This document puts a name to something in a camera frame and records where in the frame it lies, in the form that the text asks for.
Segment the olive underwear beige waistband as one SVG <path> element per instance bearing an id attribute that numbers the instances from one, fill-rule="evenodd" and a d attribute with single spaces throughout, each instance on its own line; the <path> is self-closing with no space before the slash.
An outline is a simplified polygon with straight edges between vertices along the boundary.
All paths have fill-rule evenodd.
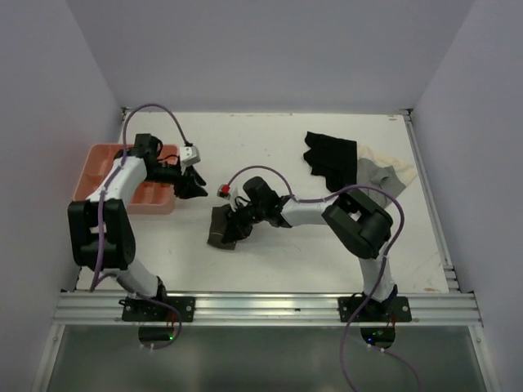
<path id="1" fill-rule="evenodd" d="M 234 251 L 236 243 L 246 239 L 246 237 L 228 221 L 230 212 L 233 212 L 230 204 L 212 209 L 207 245 L 219 250 Z"/>

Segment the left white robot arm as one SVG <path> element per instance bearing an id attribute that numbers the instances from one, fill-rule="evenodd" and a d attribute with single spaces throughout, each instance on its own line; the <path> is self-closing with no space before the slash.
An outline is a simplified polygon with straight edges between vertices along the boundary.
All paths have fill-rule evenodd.
<path id="1" fill-rule="evenodd" d="M 151 320 L 164 319 L 170 310 L 165 286 L 136 258 L 136 239 L 127 206 L 144 182 L 170 185 L 179 199 L 206 197 L 206 182 L 195 170 L 201 160 L 198 148 L 187 142 L 177 160 L 160 158 L 162 141 L 139 134 L 132 146 L 115 154 L 109 174 L 84 200 L 69 204 L 67 215 L 74 262 L 93 272 L 89 291 L 106 278 L 118 283 L 132 299 L 140 299 L 141 311 Z"/>

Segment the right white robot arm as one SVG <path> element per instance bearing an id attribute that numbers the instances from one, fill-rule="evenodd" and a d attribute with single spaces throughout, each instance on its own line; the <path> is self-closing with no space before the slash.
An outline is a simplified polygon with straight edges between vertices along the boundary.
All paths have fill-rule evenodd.
<path id="1" fill-rule="evenodd" d="M 363 190 L 364 185 L 350 185 L 317 201 L 297 201 L 279 196 L 260 176 L 243 185 L 248 199 L 231 200 L 225 207 L 223 244 L 247 238 L 253 226 L 267 222 L 276 228 L 301 225 L 327 225 L 350 254 L 360 263 L 364 281 L 364 311 L 373 320 L 383 320 L 393 311 L 397 294 L 388 265 L 388 253 L 398 235 L 392 234 L 393 220 L 383 207 Z"/>

